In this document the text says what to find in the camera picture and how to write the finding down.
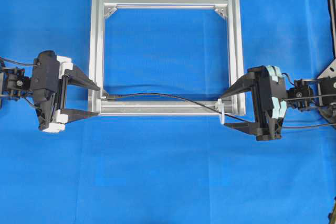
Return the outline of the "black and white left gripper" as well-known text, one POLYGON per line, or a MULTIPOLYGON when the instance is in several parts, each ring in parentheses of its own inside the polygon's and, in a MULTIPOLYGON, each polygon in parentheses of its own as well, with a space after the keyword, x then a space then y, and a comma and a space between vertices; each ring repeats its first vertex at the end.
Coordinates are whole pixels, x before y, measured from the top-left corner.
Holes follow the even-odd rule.
POLYGON ((38 118, 39 130, 58 133, 65 129, 65 123, 88 119, 99 115, 97 112, 77 109, 55 108, 59 81, 68 77, 68 85, 100 91, 100 88, 68 57, 58 56, 52 50, 41 52, 34 60, 30 90, 38 118))

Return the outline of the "black and teal right gripper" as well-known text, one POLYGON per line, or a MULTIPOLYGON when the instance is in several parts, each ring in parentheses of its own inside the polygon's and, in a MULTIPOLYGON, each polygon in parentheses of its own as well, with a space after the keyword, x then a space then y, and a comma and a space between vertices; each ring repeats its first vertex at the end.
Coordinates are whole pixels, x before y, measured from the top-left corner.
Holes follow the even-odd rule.
POLYGON ((270 141, 281 138, 282 125, 287 110, 285 99, 288 97, 284 77, 277 66, 259 66, 249 68, 247 74, 240 77, 226 90, 221 99, 252 92, 255 110, 255 123, 225 123, 230 129, 254 135, 258 141, 270 141))

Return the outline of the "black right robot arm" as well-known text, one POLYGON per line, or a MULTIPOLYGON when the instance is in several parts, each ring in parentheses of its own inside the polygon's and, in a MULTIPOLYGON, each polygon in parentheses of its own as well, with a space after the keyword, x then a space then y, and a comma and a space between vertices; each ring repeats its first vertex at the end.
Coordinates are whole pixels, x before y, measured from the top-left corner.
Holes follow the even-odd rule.
POLYGON ((326 126, 335 127, 335 78, 300 79, 287 89, 288 79, 288 75, 276 66, 248 69, 222 97, 251 92, 255 120, 224 125, 254 135, 258 141, 277 140, 282 137, 286 111, 293 108, 299 111, 318 110, 327 120, 326 126))

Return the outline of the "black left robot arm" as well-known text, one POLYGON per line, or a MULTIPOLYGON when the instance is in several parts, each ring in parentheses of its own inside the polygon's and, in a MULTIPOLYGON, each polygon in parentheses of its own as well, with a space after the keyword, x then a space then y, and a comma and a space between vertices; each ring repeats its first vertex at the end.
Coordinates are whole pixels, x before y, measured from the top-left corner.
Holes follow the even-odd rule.
POLYGON ((52 50, 41 52, 32 67, 32 76, 25 75, 27 64, 13 61, 14 67, 5 66, 8 60, 1 58, 1 99, 28 100, 35 109, 39 130, 58 133, 66 124, 97 116, 97 112, 66 108, 69 85, 88 90, 100 88, 68 57, 58 56, 52 50))

